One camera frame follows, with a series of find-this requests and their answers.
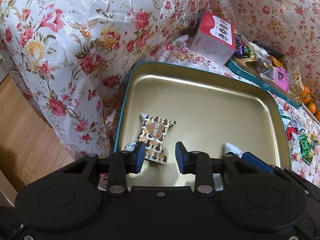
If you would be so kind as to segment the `brown heart pattern candy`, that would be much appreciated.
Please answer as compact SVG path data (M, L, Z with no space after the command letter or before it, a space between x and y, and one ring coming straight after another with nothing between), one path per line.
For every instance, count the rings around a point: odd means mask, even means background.
M163 144L168 130L176 125L176 121L145 113L141 113L140 117L142 127L137 139L126 145L124 150L133 151L136 144L141 141L145 144L145 160L166 164L167 155L163 150Z

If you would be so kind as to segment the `green foil candy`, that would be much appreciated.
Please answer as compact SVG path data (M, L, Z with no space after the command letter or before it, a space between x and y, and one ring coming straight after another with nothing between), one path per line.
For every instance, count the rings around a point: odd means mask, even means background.
M301 157L304 162L311 165L313 158L319 152L319 137L314 134L301 134L298 139Z

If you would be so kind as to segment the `white packet in tray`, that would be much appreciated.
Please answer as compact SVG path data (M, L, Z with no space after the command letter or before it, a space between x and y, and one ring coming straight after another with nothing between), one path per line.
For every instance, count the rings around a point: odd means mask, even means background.
M238 147L234 146L233 144L230 144L228 142L225 142L223 144L223 154L227 154L229 152L234 153L235 155L237 155L239 158L242 157L243 152L242 150L240 150Z

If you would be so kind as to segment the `white red striped packet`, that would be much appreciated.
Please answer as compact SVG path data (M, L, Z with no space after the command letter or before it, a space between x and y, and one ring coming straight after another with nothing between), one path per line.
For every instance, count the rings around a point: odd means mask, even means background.
M297 130L292 127L292 126L288 126L287 129L286 129L286 137L287 137L287 140L290 141L293 137L293 135L297 135L298 132Z

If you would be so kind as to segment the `white green striped packet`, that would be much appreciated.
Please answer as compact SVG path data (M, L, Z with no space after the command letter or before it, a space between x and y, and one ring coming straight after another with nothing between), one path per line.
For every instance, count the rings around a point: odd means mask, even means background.
M278 105L278 110L284 125L285 130L292 127L297 133L300 133L303 129L300 122L291 116L283 109L281 105Z

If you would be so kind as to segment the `empty teal gold tin tray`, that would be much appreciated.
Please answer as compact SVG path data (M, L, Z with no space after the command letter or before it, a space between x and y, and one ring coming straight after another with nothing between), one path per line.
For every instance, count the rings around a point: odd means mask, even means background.
M136 140L141 114L176 121L164 140L167 163L144 161L139 174L129 174L132 186L193 186L175 159L180 141L189 151L223 154L230 143L264 162L290 168L291 158L278 106L272 95L254 85L173 64L147 62L133 68L121 110L116 150Z

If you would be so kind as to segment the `orange mandarin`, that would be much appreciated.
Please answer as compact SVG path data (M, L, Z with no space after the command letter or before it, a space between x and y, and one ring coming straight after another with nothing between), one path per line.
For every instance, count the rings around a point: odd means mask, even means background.
M300 93L300 98L302 100L302 103L304 103L304 105L306 106L313 101L313 95L308 86L304 85L304 89Z
M313 102L311 102L311 103L309 103L309 104L307 105L307 109L310 111L310 113L311 113L312 115L314 115L314 114L316 113L316 111L317 111L316 105L315 105Z

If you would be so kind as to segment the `pink snack packet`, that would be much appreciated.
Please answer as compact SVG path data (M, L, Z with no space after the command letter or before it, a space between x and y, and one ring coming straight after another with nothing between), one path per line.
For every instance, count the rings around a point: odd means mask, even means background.
M274 67L273 81L277 87L286 93L289 91L289 81L287 77L287 70L285 68Z

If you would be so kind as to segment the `brown paper packet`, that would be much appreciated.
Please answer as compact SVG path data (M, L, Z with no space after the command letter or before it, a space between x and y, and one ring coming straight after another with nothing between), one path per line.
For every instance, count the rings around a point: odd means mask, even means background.
M304 85L302 82L302 77L301 77L299 66L293 68L292 74L291 74L291 79L293 81L293 87L294 87L296 93L298 95L301 94L304 91Z

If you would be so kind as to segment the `black remote control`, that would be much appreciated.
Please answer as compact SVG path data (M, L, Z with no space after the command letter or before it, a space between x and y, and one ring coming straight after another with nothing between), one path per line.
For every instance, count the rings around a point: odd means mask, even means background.
M275 57L276 59L281 59L283 58L285 55L283 53L281 53L280 51L274 49L271 46L265 45L257 40L253 41L254 44L256 44L257 46L259 46L260 48L263 48L265 51L268 52L269 55Z

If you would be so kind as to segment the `red white snack box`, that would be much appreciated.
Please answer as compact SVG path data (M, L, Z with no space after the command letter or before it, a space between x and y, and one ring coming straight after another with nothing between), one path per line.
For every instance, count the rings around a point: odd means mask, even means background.
M189 49L223 66L236 51L233 25L204 11Z

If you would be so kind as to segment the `floral sofa cover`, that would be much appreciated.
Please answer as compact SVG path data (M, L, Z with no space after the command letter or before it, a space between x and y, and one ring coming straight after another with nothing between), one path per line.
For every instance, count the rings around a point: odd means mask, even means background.
M201 10L282 52L319 93L319 0L1 0L3 172L22 187L65 156L113 149L131 68L160 61L233 78L187 46Z

